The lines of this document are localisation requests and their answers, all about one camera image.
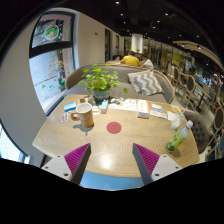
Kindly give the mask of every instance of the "blue container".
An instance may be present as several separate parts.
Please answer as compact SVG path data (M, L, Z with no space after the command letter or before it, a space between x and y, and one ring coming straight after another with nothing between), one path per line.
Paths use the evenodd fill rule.
M103 91L93 90L93 92L96 102L102 102L103 100L108 100L110 97L110 91L107 92L105 90Z

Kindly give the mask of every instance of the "door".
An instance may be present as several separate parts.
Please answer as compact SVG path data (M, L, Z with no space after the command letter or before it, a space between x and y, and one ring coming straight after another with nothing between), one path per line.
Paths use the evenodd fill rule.
M119 36L116 35L116 49L115 49L115 55L119 54Z
M110 31L105 29L105 62L110 60Z

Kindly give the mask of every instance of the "cushion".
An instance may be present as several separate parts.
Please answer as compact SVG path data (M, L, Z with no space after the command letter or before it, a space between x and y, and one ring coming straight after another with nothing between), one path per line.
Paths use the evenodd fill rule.
M150 96L156 93L164 93L153 72L144 72L134 77L143 96Z
M133 87L135 88L136 93L140 93L141 89L139 88L138 84L136 83L135 77L138 75L142 75L142 74L145 74L145 71L136 72L136 73L128 73L129 80L130 80L131 84L133 85Z

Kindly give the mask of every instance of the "green bottle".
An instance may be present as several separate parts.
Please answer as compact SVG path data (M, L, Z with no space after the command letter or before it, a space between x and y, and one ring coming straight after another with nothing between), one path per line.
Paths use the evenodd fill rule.
M184 139L186 139L188 137L188 131L191 129L191 127L193 126L193 122L192 121L188 121L186 127L184 128L180 128L176 134L173 136L172 140L169 141L166 145L166 149L168 152L173 152L174 149L176 149L178 147L178 145L180 145Z

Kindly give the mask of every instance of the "wall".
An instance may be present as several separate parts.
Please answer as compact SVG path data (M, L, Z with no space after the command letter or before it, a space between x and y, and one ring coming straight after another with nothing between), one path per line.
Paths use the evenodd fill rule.
M32 146L33 139L46 121L35 93L29 67L32 21L9 47L0 70L0 117L14 140L27 154L30 163L40 167L43 153Z
M102 23L86 16L79 14L78 27L78 52L79 65L87 65L94 63L105 63L105 28L111 31L111 59L115 54L116 35L114 31L104 26ZM119 36L119 45L123 53L124 38Z

